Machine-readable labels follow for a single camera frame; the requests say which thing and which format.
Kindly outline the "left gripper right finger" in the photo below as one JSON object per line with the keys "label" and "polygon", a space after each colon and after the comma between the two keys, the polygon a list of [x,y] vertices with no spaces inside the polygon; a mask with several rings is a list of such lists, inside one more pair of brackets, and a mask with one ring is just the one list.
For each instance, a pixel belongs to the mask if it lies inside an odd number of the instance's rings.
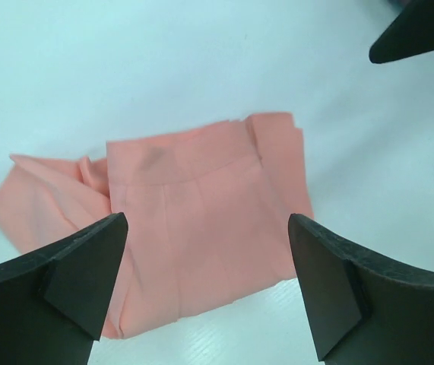
{"label": "left gripper right finger", "polygon": [[290,248],[317,358],[434,365],[434,271],[399,262],[292,214]]}

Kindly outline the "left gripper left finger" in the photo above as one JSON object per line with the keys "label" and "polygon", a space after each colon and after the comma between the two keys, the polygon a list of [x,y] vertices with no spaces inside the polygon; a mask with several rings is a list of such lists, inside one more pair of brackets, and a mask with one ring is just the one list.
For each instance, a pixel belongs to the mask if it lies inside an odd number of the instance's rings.
{"label": "left gripper left finger", "polygon": [[100,340],[128,222],[111,214],[0,264],[0,365],[85,365]]}

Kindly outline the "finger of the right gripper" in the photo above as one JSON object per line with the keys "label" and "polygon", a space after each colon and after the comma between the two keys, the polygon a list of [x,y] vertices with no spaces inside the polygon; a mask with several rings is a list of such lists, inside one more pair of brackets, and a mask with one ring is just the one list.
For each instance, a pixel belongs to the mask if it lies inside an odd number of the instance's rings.
{"label": "finger of the right gripper", "polygon": [[408,2],[369,50],[373,64],[384,64],[434,51],[434,0]]}

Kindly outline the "pink skirt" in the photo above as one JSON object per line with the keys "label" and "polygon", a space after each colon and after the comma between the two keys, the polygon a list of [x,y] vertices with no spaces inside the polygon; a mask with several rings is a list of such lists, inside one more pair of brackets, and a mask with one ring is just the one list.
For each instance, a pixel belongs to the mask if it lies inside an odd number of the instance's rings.
{"label": "pink skirt", "polygon": [[0,230],[22,253],[123,213],[128,236],[103,335],[130,338],[296,275],[287,223],[312,216],[303,132],[258,113],[112,141],[99,160],[15,155]]}

